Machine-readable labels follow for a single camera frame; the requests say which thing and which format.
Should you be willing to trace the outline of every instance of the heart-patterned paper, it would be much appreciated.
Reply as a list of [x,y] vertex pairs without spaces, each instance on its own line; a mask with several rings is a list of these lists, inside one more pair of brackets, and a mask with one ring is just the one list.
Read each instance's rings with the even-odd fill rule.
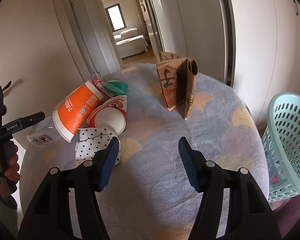
[[[85,160],[92,160],[98,151],[104,150],[108,147],[113,136],[117,134],[107,128],[81,128],[80,129],[80,142],[75,144],[75,162],[73,168],[76,168]],[[115,164],[120,162],[121,144],[119,140],[119,153]]]

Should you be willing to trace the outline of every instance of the black handle on cabinet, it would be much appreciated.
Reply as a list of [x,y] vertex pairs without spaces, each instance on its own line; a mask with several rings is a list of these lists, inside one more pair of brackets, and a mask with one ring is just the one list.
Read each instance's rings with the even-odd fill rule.
[[299,15],[299,10],[298,10],[297,2],[296,2],[295,0],[293,0],[293,2],[294,2],[294,4],[296,5],[296,9],[297,9],[296,14],[297,14],[297,16],[298,16],[298,15]]

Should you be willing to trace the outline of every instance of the silver bolt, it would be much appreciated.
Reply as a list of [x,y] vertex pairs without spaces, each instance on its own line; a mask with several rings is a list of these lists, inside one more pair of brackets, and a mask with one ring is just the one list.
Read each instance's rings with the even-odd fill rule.
[[50,169],[50,174],[54,175],[58,173],[58,168],[52,168]]
[[210,168],[214,167],[215,163],[213,161],[207,161],[206,165]]
[[241,168],[241,169],[240,169],[240,172],[241,172],[242,174],[248,174],[248,170],[247,170],[246,168]]
[[83,166],[85,166],[85,167],[90,167],[92,165],[92,161],[85,161],[84,163],[83,163]]

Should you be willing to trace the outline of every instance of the tablecloth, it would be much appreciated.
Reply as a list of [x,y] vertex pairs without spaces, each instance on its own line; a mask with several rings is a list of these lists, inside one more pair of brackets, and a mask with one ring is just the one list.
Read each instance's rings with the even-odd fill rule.
[[[119,136],[121,161],[105,190],[96,193],[112,240],[188,238],[202,194],[190,186],[181,162],[178,140],[182,136],[222,168],[248,168],[268,196],[269,177],[261,139],[232,88],[199,74],[192,117],[184,120],[184,106],[170,112],[164,107],[155,65],[140,64],[105,78],[123,80],[130,86],[126,128]],[[23,212],[50,168],[72,168],[77,141],[78,134],[71,143],[59,140],[44,147],[29,146],[21,167]],[[225,191],[219,236],[226,227],[227,196]],[[77,224],[73,229],[79,236]]]

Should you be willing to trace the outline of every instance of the orange paper cup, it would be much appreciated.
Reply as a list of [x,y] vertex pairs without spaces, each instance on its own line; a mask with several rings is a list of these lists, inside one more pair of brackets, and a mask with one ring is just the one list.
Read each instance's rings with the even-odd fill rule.
[[100,91],[90,81],[87,81],[53,112],[53,122],[66,141],[71,142],[84,120],[102,99],[103,95]]
[[87,119],[90,127],[109,127],[118,135],[126,127],[127,96],[117,96],[96,108]]

